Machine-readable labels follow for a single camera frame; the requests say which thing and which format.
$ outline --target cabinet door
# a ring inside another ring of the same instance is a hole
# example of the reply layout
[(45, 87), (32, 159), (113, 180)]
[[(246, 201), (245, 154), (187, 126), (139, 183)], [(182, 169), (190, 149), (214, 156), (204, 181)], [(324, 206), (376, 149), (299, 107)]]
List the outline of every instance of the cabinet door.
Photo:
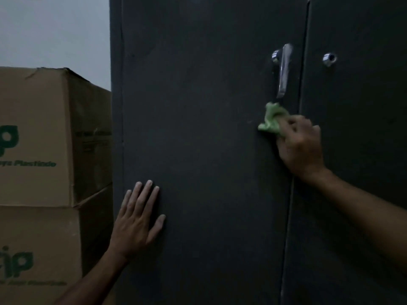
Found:
[(270, 56), (286, 43), (283, 104), (297, 110), (307, 0), (121, 0), (121, 17), (119, 1), (116, 211), (152, 179), (167, 222), (125, 270), (118, 304), (276, 304), (291, 176), (257, 125), (275, 99)]
[[(406, 0), (311, 0), (300, 112), (326, 165), (407, 207)], [(323, 55), (337, 54), (331, 67)], [(295, 182), (282, 304), (406, 304), (407, 282), (328, 201)]]

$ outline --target cardboard box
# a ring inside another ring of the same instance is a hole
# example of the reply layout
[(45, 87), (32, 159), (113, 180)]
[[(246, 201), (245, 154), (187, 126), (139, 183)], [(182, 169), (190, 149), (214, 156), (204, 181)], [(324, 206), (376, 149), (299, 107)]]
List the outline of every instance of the cardboard box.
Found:
[(69, 69), (0, 81), (0, 205), (74, 206), (112, 182), (109, 91)]
[(112, 187), (75, 207), (0, 207), (0, 303), (48, 305), (109, 244)]

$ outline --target cabinet door handle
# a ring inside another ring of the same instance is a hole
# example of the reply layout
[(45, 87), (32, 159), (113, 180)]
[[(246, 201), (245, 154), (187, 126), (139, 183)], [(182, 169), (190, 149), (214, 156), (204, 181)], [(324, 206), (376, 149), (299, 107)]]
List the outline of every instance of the cabinet door handle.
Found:
[(273, 52), (272, 61), (275, 65), (280, 66), (276, 98), (283, 97), (287, 90), (289, 64), (292, 52), (293, 46), (291, 44), (285, 44), (282, 49), (277, 49)]

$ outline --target green cloth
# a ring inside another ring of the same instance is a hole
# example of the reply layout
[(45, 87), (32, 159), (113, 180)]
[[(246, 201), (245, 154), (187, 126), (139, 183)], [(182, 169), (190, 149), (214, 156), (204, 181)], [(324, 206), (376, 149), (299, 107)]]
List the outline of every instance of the green cloth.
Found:
[(287, 110), (280, 106), (279, 103), (273, 104), (269, 102), (266, 104), (266, 116), (264, 117), (264, 123), (258, 126), (258, 130), (263, 130), (265, 132), (280, 134), (280, 126), (276, 120), (278, 115), (290, 115)]

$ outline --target hand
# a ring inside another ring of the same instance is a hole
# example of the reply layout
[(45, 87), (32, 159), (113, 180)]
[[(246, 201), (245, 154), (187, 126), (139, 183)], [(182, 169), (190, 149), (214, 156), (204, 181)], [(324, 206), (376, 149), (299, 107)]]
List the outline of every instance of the hand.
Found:
[(155, 186), (147, 200), (152, 185), (153, 182), (149, 180), (141, 190), (142, 184), (137, 182), (133, 192), (128, 190), (114, 223), (107, 251), (126, 262), (143, 247), (154, 241), (164, 224), (165, 215), (160, 215), (149, 231), (151, 212), (160, 189)]
[(295, 176), (306, 183), (313, 183), (326, 171), (321, 147), (321, 129), (312, 126), (302, 115), (277, 119), (283, 135), (277, 137), (280, 158)]

